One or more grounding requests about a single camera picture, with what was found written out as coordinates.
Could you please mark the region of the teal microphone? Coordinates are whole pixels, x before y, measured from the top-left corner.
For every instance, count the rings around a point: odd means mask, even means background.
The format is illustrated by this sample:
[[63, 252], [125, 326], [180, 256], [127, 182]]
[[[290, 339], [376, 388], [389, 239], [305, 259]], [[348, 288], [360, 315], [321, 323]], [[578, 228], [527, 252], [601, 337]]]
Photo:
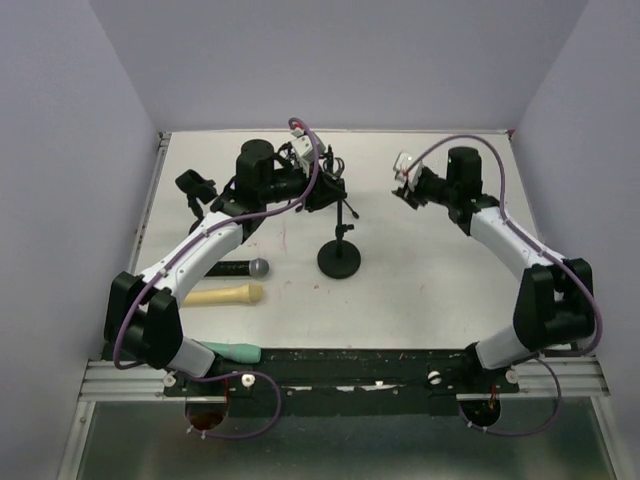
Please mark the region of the teal microphone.
[[239, 364], [257, 364], [262, 356], [262, 349], [253, 344], [203, 342], [203, 345], [216, 355]]

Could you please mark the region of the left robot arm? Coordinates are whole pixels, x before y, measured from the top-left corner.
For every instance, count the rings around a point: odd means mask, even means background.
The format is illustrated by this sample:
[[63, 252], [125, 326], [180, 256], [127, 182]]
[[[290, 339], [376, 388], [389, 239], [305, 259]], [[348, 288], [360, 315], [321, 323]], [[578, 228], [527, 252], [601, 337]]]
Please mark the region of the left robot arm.
[[241, 146], [235, 174], [222, 191], [193, 170], [178, 177], [181, 190], [210, 210], [153, 266], [113, 280], [104, 338], [113, 348], [115, 366], [178, 371], [197, 393], [214, 393], [222, 380], [216, 355], [184, 335], [181, 306], [211, 268], [266, 218], [290, 208], [314, 212], [345, 199], [344, 182], [329, 167], [333, 159], [331, 147], [307, 135], [280, 148], [254, 139]]

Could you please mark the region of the black microphone silver grille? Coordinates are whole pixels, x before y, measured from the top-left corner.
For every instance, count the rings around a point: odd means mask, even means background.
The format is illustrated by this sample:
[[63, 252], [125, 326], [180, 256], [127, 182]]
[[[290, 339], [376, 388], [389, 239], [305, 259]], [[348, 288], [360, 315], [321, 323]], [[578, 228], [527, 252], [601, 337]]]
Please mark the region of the black microphone silver grille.
[[206, 278], [250, 277], [262, 279], [270, 272], [270, 264], [263, 258], [252, 260], [227, 260], [217, 262], [206, 274]]

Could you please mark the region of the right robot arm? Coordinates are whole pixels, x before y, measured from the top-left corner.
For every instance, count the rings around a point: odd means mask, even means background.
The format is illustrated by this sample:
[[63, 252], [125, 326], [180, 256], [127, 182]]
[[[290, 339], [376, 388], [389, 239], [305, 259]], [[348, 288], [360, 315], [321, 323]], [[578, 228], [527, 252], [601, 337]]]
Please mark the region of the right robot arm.
[[476, 149], [450, 149], [444, 177], [405, 152], [398, 154], [393, 171], [400, 184], [395, 196], [412, 208], [445, 207], [449, 219], [520, 282], [511, 323], [466, 349], [469, 361], [459, 371], [467, 389], [483, 391], [496, 380], [496, 370], [595, 334], [590, 265], [546, 250], [509, 218], [499, 199], [484, 193]]

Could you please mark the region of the black tripod mic stand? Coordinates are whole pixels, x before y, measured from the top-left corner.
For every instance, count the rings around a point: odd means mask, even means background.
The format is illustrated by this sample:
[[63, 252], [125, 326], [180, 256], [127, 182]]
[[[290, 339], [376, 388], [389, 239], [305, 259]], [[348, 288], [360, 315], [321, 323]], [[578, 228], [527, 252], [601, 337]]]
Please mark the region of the black tripod mic stand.
[[[321, 155], [321, 160], [322, 160], [322, 167], [321, 167], [322, 173], [328, 173], [328, 174], [332, 175], [333, 177], [342, 178], [343, 173], [345, 171], [345, 162], [341, 157], [337, 157], [334, 154], [331, 145], [329, 145], [327, 147], [326, 152]], [[347, 198], [345, 200], [342, 200], [342, 202], [347, 207], [347, 209], [350, 211], [352, 217], [355, 218], [355, 219], [359, 219], [360, 215], [349, 204], [349, 202], [347, 201]]]

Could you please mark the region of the black round-base mic stand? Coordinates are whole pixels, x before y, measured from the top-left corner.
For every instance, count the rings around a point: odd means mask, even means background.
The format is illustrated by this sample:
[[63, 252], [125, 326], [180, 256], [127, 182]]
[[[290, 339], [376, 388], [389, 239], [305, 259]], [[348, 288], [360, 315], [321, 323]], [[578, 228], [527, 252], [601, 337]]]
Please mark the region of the black round-base mic stand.
[[189, 228], [189, 232], [193, 232], [205, 216], [203, 205], [210, 203], [217, 196], [215, 182], [189, 169], [175, 179], [175, 184], [186, 195], [187, 206], [196, 217], [196, 221]]

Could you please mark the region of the cream microphone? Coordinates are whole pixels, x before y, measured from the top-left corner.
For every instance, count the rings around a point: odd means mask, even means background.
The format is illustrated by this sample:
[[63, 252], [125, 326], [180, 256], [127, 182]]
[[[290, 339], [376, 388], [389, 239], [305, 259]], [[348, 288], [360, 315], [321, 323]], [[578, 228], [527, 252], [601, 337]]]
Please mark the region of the cream microphone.
[[264, 297], [260, 284], [248, 283], [237, 287], [194, 291], [184, 299], [183, 307], [217, 306], [227, 304], [255, 304]]

